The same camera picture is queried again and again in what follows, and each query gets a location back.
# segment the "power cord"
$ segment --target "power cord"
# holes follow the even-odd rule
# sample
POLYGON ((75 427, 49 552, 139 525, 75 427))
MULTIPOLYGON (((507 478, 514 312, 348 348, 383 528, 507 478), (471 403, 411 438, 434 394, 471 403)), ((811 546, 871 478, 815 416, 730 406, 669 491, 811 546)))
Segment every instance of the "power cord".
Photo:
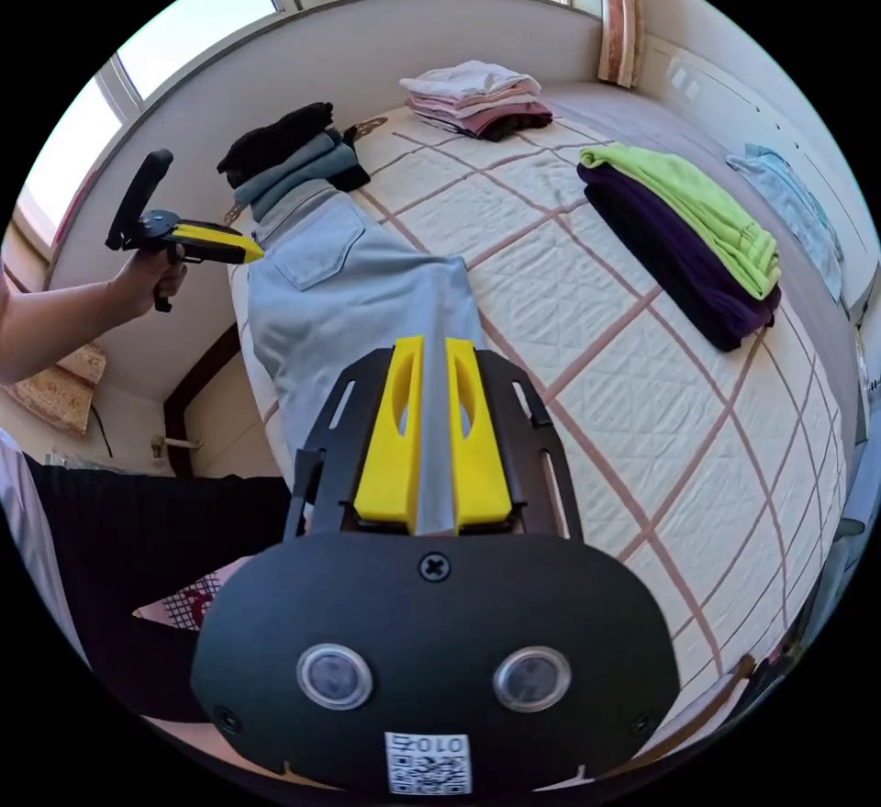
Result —
POLYGON ((107 441, 107 434, 104 430, 104 423, 101 421, 101 416, 98 415, 98 410, 95 408, 95 404, 93 403, 89 409, 95 414, 95 420, 98 422, 98 428, 101 431, 101 436, 104 437, 104 445, 107 447, 107 454, 112 458, 113 450, 110 448, 110 443, 107 441))

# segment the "hand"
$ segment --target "hand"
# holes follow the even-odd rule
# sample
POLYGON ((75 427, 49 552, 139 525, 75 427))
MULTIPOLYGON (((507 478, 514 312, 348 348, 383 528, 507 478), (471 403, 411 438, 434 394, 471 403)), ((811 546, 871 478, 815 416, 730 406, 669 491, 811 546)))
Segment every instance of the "hand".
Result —
MULTIPOLYGON (((177 245, 177 255, 184 248, 177 245)), ((153 307, 153 292, 171 297, 180 289, 186 276, 186 265, 171 265, 165 250, 158 253, 137 251, 125 267, 107 285, 107 305, 115 323, 126 323, 142 317, 153 307)))

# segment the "bed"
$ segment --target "bed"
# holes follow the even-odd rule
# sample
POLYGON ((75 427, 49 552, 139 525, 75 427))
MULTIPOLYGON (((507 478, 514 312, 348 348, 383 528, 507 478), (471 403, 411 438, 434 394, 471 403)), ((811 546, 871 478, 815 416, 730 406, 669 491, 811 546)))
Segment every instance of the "bed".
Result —
MULTIPOLYGON (((389 232, 469 268, 488 347, 526 368, 563 439, 585 539, 652 590, 682 692, 664 730, 744 655, 780 643, 831 546, 851 473, 853 334, 819 274, 724 150, 648 98, 549 87, 554 123, 498 144, 384 113, 356 144, 355 200, 389 232), (716 351, 586 203, 587 143, 672 151, 779 242, 775 325, 716 351)), ((247 214, 237 228, 247 231, 247 214)), ((273 454, 292 475, 272 383, 253 355, 247 267, 230 270, 246 368, 273 454)))

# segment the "stack of folded clothes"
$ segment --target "stack of folded clothes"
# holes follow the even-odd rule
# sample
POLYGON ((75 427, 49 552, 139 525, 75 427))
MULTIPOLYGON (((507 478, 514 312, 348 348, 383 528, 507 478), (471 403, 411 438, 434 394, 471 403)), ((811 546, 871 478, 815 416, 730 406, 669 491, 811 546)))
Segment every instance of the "stack of folded clothes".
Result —
POLYGON ((716 348, 774 325, 777 242, 694 164, 611 143, 582 149, 577 170, 597 213, 716 348))
POLYGON ((217 165, 234 190, 236 206, 250 206, 259 223, 306 180, 327 180, 341 192, 369 183, 355 155, 355 128, 340 134, 330 127, 332 121, 332 104, 312 103, 239 137, 217 165))
POLYGON ((407 105, 436 128, 499 142, 517 130, 545 128, 552 113, 536 99, 541 86, 531 76, 504 66, 467 61, 401 79, 407 105))

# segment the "blue folded clothing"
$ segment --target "blue folded clothing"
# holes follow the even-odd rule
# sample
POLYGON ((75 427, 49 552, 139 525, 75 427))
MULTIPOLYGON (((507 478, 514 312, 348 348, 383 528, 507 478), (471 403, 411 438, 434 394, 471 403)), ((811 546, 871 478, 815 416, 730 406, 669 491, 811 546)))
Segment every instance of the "blue folded clothing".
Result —
POLYGON ((345 143, 338 143, 330 152, 321 155, 303 167, 298 167, 263 192, 256 200, 251 201, 251 214, 254 222, 260 222, 269 210, 295 186, 306 180, 326 180, 355 167, 357 164, 358 159, 354 150, 345 143))
POLYGON ((246 204, 253 204, 254 201, 272 188, 279 180, 298 168, 315 161, 322 155, 326 155, 340 142, 342 142, 342 137, 333 128, 316 134, 305 146, 301 146, 298 150, 292 152, 290 157, 284 162, 261 171, 236 188, 233 192, 236 205, 243 207, 246 204))
POLYGON ((786 159, 773 149, 747 143, 744 155, 744 158, 729 155, 726 162, 787 224, 817 266, 826 288, 837 302, 842 295, 844 253, 826 211, 786 159))

